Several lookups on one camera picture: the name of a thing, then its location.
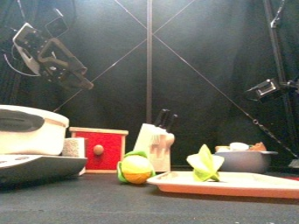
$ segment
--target knife block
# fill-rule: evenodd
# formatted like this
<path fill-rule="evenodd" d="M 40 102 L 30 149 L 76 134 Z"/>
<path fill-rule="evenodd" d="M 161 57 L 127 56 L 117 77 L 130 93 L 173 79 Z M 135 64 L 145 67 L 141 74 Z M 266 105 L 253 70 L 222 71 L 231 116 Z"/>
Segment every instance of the knife block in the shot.
<path fill-rule="evenodd" d="M 134 151 L 145 151 L 157 172 L 171 170 L 171 146 L 174 134 L 145 123 L 135 142 Z"/>

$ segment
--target wooden box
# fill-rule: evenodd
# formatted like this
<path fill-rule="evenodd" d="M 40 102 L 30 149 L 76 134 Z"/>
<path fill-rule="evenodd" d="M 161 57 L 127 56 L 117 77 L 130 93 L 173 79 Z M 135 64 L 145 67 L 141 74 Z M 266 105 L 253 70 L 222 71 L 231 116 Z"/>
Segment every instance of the wooden box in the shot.
<path fill-rule="evenodd" d="M 85 137 L 86 173 L 117 173 L 126 155 L 127 130 L 70 127 L 71 137 Z"/>

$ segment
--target plate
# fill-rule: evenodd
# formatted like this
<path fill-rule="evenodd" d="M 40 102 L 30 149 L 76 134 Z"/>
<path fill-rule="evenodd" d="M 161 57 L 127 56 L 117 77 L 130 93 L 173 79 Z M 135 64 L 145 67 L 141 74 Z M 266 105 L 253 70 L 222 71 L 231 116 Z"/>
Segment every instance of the plate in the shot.
<path fill-rule="evenodd" d="M 299 199 L 299 181 L 249 172 L 219 172 L 219 180 L 198 182 L 193 171 L 170 171 L 150 178 L 163 192 Z"/>

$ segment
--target cable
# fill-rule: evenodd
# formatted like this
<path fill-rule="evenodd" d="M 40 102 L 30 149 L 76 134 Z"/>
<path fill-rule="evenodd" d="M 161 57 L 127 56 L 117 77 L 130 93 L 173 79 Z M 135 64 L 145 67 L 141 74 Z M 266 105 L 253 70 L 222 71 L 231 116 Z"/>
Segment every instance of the cable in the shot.
<path fill-rule="evenodd" d="M 6 60 L 6 62 L 7 62 L 7 65 L 19 73 L 19 74 L 22 74 L 22 75 L 24 75 L 24 76 L 30 76 L 30 77 L 38 77 L 38 76 L 40 76 L 39 74 L 28 74 L 28 73 L 23 73 L 22 71 L 19 71 L 14 66 L 12 66 L 12 64 L 10 63 L 10 61 L 8 61 L 8 58 L 7 58 L 7 56 L 6 56 L 6 53 L 4 53 L 4 60 Z"/>
<path fill-rule="evenodd" d="M 22 0 L 16 0 L 16 2 L 19 4 L 19 9 L 20 9 L 20 12 L 22 12 L 22 15 L 23 15 L 23 21 L 26 22 L 24 7 L 23 7 L 23 4 L 22 4 Z"/>
<path fill-rule="evenodd" d="M 131 53 L 133 51 L 146 42 L 146 39 L 123 55 L 123 57 L 102 72 L 101 75 L 98 75 L 98 77 L 91 81 L 93 83 L 97 81 L 97 79 L 99 77 L 102 77 L 102 75 L 105 75 L 107 73 L 107 71 L 118 64 L 119 61 L 122 61 Z M 82 92 L 82 90 L 79 90 L 71 97 L 70 99 L 52 111 L 52 112 L 58 112 L 62 107 L 75 98 L 75 96 Z"/>
<path fill-rule="evenodd" d="M 12 45 L 11 54 L 12 54 L 12 56 L 14 56 L 14 59 L 18 60 L 18 58 L 15 57 L 15 45 Z"/>
<path fill-rule="evenodd" d="M 118 0 L 115 2 L 121 5 L 121 7 L 126 10 L 126 12 L 133 16 L 133 18 L 137 20 L 137 22 L 147 29 L 147 27 L 143 25 L 143 23 L 137 19 L 134 14 L 127 10 L 127 8 L 121 4 Z M 170 23 L 170 21 L 182 13 L 181 10 L 175 16 L 166 22 L 166 24 Z M 210 79 L 198 71 L 198 69 L 189 63 L 189 61 L 179 55 L 179 53 L 158 38 L 155 35 L 161 28 L 154 32 L 154 37 L 163 43 L 163 45 L 169 48 L 169 50 L 179 57 L 179 59 L 186 63 L 186 65 L 194 70 L 194 72 L 209 82 L 209 84 L 218 90 L 218 92 L 225 96 L 225 98 L 233 103 L 233 105 L 245 113 L 245 115 L 251 119 L 253 123 L 265 131 L 265 133 L 283 146 L 283 148 L 294 155 L 295 158 L 299 158 L 298 155 L 295 155 L 291 151 L 291 149 L 285 145 L 285 143 L 275 137 L 273 132 L 267 129 L 267 127 L 259 123 L 258 119 L 251 116 L 251 114 L 230 99 L 230 97 L 226 95 L 225 92 L 221 91 L 221 89 L 214 85 L 214 83 L 210 81 Z M 117 61 L 117 63 L 147 41 L 147 39 Z M 111 67 L 107 68 L 107 70 L 93 80 L 93 82 L 117 65 L 113 64 Z M 62 109 L 62 107 L 68 103 L 68 101 L 82 92 L 82 90 L 54 110 L 54 112 L 58 112 L 58 110 Z"/>
<path fill-rule="evenodd" d="M 75 4 L 75 0 L 71 0 L 71 4 L 72 4 L 74 15 L 72 15 L 71 23 L 70 23 L 70 29 L 74 27 L 74 25 L 78 21 L 78 7 L 76 7 L 76 4 Z"/>

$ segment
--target metal pole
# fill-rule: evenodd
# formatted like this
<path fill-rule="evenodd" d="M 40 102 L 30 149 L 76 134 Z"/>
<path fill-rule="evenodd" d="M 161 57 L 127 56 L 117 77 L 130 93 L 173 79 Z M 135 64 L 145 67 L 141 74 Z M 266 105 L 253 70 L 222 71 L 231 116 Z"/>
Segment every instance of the metal pole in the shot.
<path fill-rule="evenodd" d="M 283 65 L 282 50 L 278 43 L 279 40 L 278 40 L 278 34 L 277 34 L 277 27 L 271 25 L 275 18 L 273 15 L 273 7 L 271 7 L 270 0 L 265 0 L 265 8 L 266 8 L 266 20 L 269 25 L 269 33 L 270 33 L 270 38 L 271 38 L 271 43 L 274 48 L 274 55 L 275 55 L 278 79 L 279 81 L 286 82 L 287 78 L 286 78 L 286 71 L 285 71 L 285 65 Z M 298 133 L 295 128 L 295 110 L 293 108 L 289 95 L 285 95 L 285 112 L 286 112 L 286 121 L 287 121 L 289 133 L 291 136 L 291 142 L 295 149 L 298 150 L 299 148 L 298 148 Z"/>
<path fill-rule="evenodd" d="M 147 88 L 146 88 L 146 122 L 153 122 L 153 92 L 154 92 L 154 75 L 153 75 L 153 0 L 147 0 Z"/>

